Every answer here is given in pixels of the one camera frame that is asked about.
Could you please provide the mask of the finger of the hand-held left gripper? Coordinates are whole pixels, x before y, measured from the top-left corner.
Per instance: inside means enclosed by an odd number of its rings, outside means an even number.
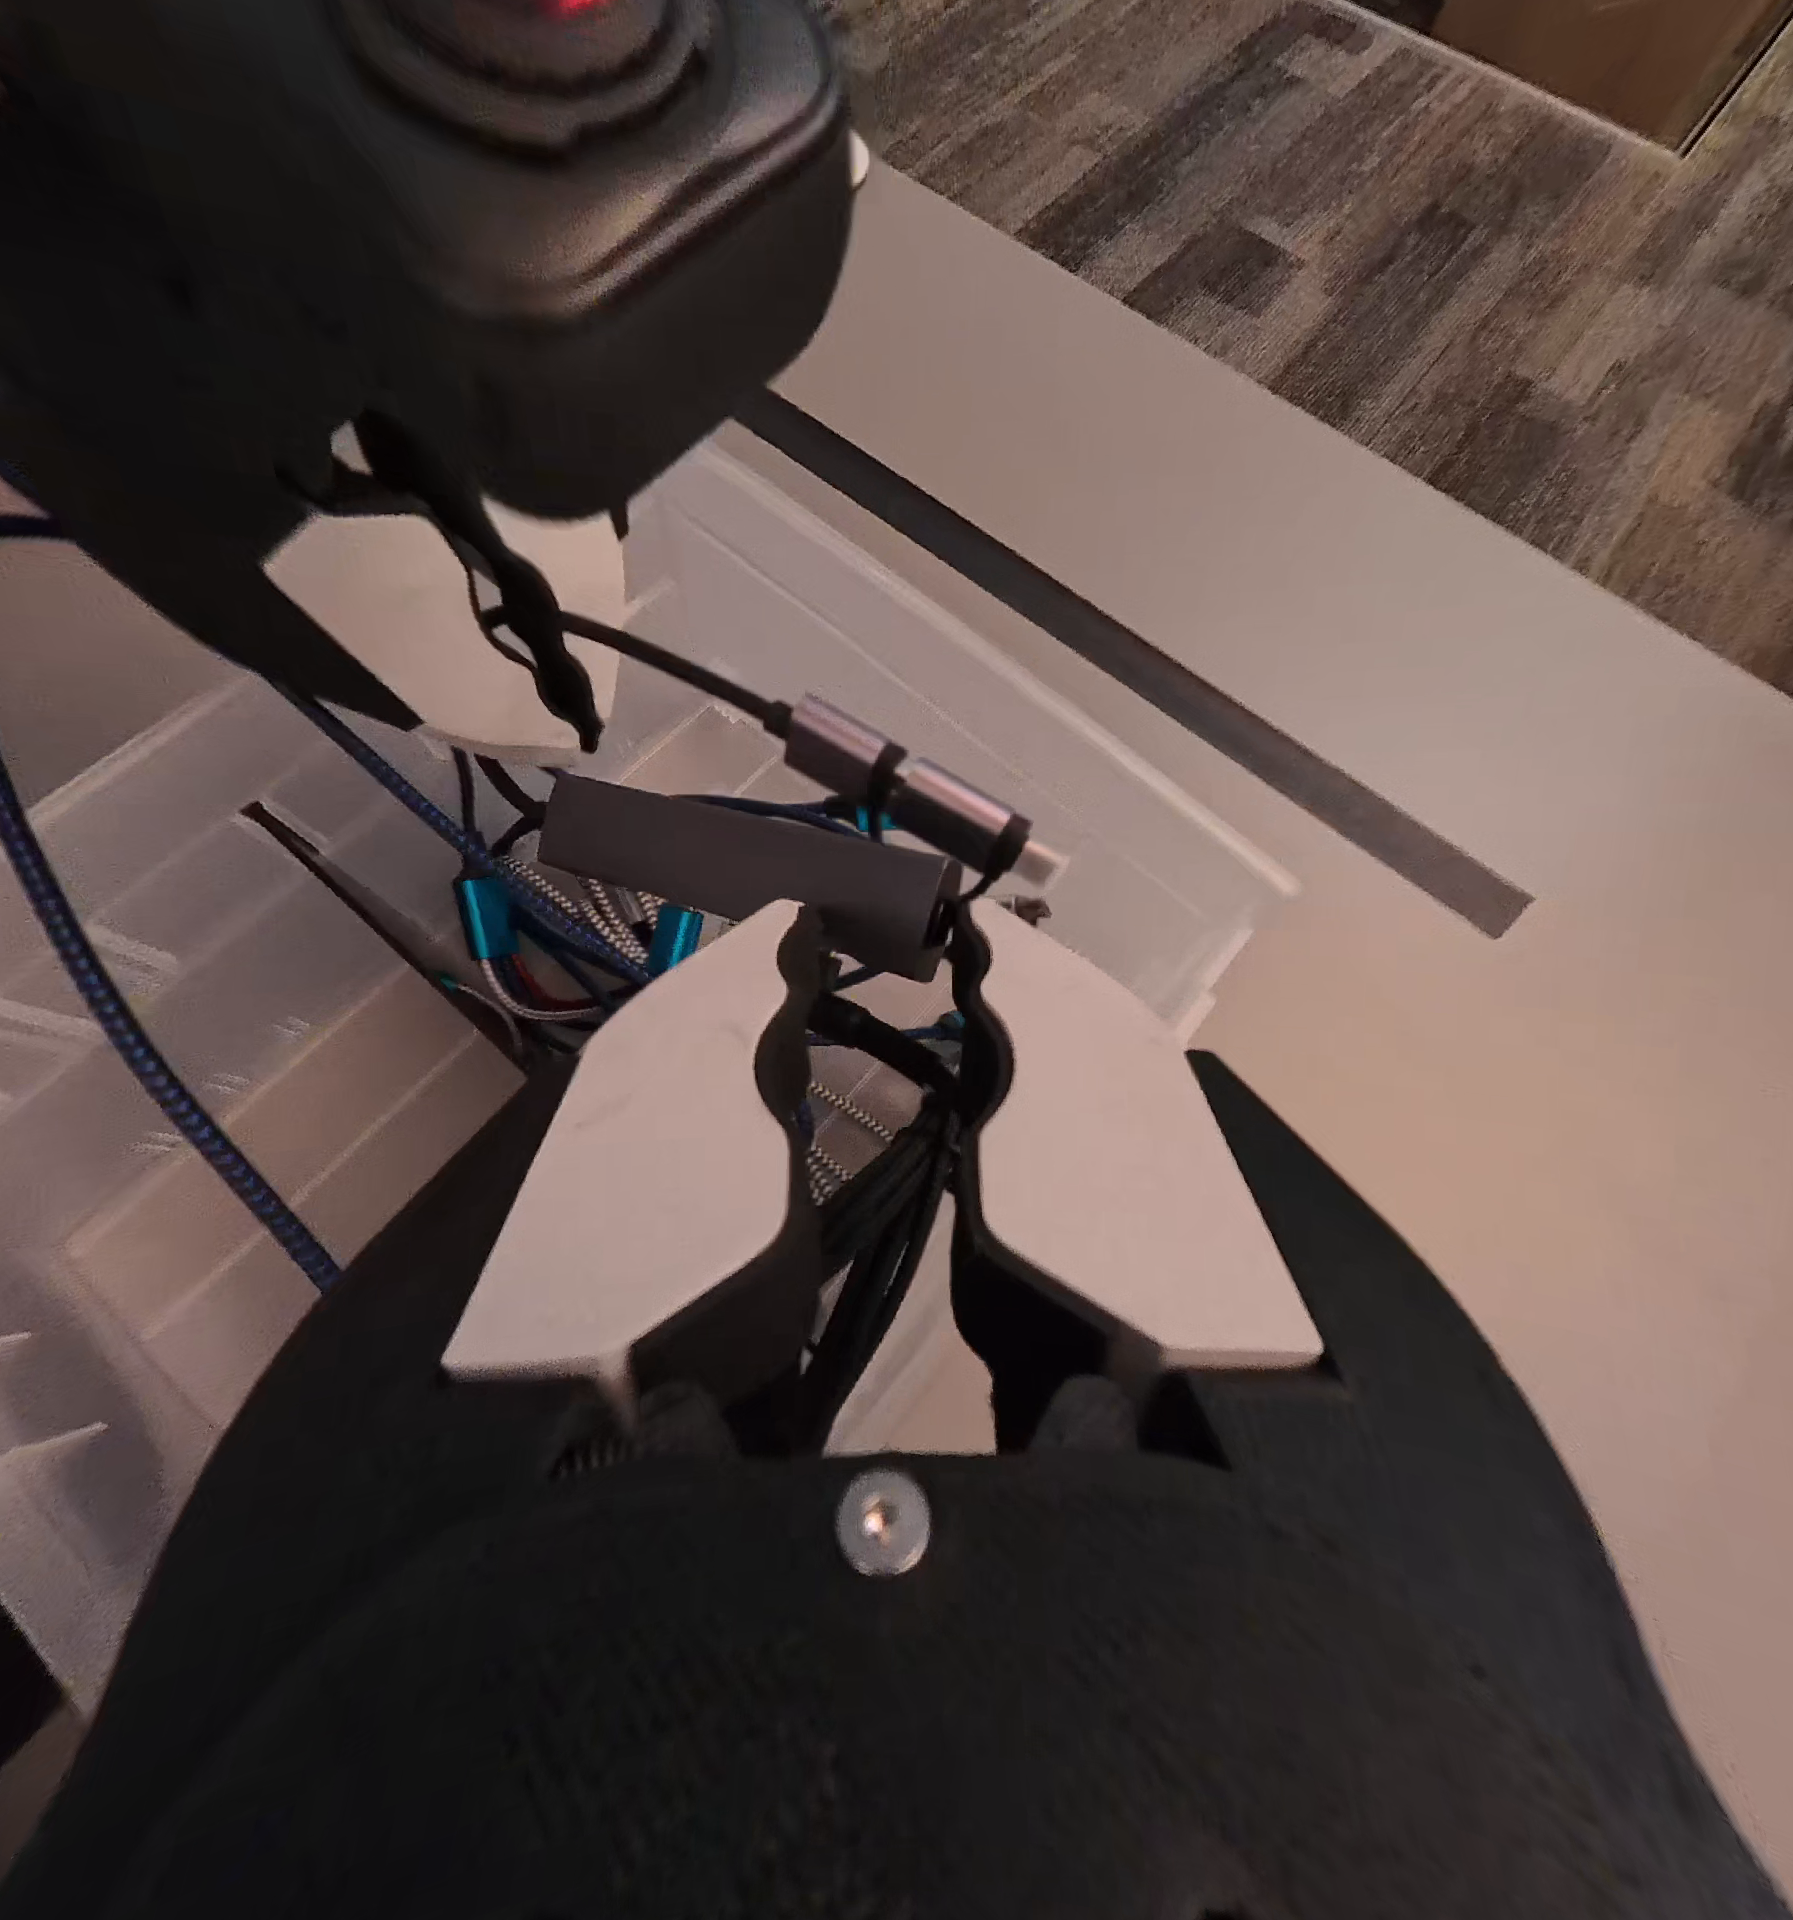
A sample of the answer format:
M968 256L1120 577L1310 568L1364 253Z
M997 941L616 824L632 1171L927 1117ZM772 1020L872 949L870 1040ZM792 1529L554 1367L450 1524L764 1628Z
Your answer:
M508 507L495 508L495 528L505 547L526 559L554 592L561 610L580 612L610 629L626 627L629 610L620 538L607 515L562 521L524 515ZM497 740L574 740L567 720L542 702L532 676L532 661L517 635L498 629L503 650L513 658L508 690ZM567 638L569 655L586 668L598 718L615 717L620 676L619 655L596 640Z
M441 745L578 753L517 640L498 650L477 615L498 589L423 512L312 512L266 559L266 577L413 713Z

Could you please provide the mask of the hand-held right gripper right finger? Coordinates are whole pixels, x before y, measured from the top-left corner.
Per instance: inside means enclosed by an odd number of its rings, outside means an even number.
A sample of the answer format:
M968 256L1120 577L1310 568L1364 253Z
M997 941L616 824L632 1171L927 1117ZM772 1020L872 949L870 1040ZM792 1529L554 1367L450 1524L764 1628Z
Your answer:
M950 1299L997 1453L1070 1380L1141 1420L1175 1376L1302 1373L1324 1339L1173 1029L1001 905L957 909Z

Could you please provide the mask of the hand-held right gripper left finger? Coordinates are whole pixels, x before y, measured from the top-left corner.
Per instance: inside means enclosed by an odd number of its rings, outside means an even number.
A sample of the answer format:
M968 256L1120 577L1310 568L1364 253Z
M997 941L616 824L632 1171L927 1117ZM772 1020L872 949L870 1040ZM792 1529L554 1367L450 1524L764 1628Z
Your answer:
M581 1053L442 1351L450 1381L574 1380L622 1414L784 1380L815 1317L815 911L776 899Z

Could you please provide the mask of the grey usb hub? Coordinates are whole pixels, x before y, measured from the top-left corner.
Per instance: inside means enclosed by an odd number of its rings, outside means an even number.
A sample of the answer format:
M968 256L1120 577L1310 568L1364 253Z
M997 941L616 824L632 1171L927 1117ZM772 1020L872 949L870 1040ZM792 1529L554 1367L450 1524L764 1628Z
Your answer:
M797 902L819 915L831 948L916 983L936 977L959 876L936 851L574 772L552 781L538 856L551 871L727 923Z

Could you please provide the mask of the clear acrylic organizer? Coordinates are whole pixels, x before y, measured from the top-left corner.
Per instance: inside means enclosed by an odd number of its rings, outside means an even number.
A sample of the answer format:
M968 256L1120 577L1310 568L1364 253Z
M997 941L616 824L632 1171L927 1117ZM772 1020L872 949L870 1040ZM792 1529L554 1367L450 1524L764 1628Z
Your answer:
M160 617L41 515L0 595L98 638ZM598 1030L737 923L540 861L561 772L936 851L936 977L815 914L805 1453L861 1453L943 1345L963 1022L957 909L1001 905L1186 1045L1297 885L894 563L692 455L620 541L629 656L598 760L481 753L236 671L40 811L0 749L0 1604L81 1715L199 1474L413 1226L467 1297Z

